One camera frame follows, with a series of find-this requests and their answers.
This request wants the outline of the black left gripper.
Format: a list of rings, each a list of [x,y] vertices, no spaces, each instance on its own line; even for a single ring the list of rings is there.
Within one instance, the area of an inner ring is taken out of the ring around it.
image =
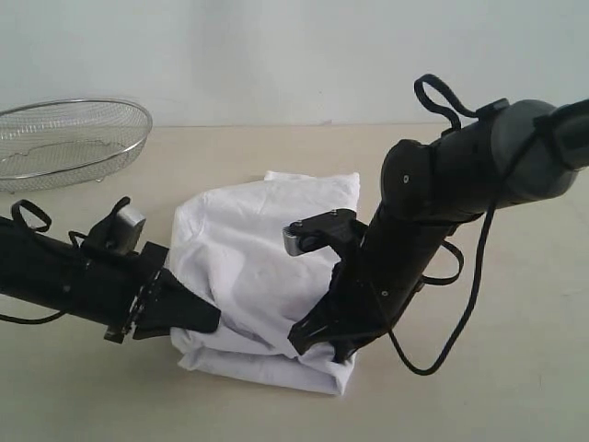
[[[221,311],[162,269],[167,255],[168,248],[150,241],[133,255],[134,267],[123,272],[121,315],[107,325],[106,341],[123,343],[129,333],[134,340],[167,337],[173,328],[205,334],[217,330]]]

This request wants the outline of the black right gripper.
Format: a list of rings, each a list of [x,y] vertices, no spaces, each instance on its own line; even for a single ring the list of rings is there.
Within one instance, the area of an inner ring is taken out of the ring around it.
[[[344,364],[394,327],[422,288],[422,277],[412,285],[382,288],[358,264],[339,262],[328,293],[291,328],[288,341],[299,355],[328,343],[334,349],[332,361]]]

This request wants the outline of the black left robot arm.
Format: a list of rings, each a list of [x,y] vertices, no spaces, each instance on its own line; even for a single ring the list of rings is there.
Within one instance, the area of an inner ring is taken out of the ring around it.
[[[52,220],[29,200],[15,202],[1,220],[2,294],[52,309],[39,319],[3,315],[41,325],[65,315],[106,326],[105,340],[122,343],[167,336],[174,328],[212,333],[221,312],[193,294],[166,267],[168,249],[146,242],[135,249],[145,218],[128,197],[87,233],[68,241],[48,236]]]

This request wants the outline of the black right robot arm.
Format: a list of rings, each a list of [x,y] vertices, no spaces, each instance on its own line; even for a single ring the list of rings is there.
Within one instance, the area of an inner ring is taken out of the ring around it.
[[[587,165],[586,101],[522,100],[428,145],[399,141],[383,162],[370,223],[336,209],[284,230],[293,256],[326,247],[339,256],[327,293],[291,328],[290,344],[303,355],[328,343],[335,361],[345,361],[397,325],[429,284],[429,262],[461,225],[559,197]]]

